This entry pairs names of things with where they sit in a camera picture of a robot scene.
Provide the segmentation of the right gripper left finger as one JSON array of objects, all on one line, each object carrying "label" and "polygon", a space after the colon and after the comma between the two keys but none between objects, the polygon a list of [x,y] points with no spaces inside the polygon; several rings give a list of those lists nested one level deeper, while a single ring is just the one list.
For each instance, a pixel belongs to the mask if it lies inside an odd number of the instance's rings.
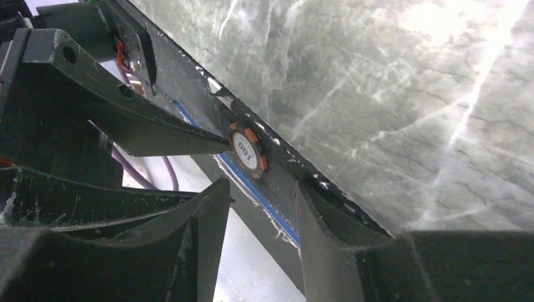
[{"label": "right gripper left finger", "polygon": [[1,231],[2,301],[212,301],[231,202],[219,179],[112,239]]}]

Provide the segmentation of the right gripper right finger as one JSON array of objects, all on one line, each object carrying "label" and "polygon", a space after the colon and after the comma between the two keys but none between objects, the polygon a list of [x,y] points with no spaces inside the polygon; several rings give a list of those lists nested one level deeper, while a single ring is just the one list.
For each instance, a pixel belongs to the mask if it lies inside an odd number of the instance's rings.
[{"label": "right gripper right finger", "polygon": [[533,234],[410,231],[390,238],[295,192],[307,301],[532,301]]}]

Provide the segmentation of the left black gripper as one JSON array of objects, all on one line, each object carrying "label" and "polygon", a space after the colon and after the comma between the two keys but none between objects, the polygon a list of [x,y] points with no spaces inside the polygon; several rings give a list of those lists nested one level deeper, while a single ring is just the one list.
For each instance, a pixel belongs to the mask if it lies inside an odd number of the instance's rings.
[{"label": "left black gripper", "polygon": [[138,157],[230,150],[226,138],[134,92],[63,30],[19,28],[2,42],[1,157],[23,167],[1,169],[1,226],[107,227],[161,215],[195,197],[107,188],[120,187],[123,178],[111,139]]}]

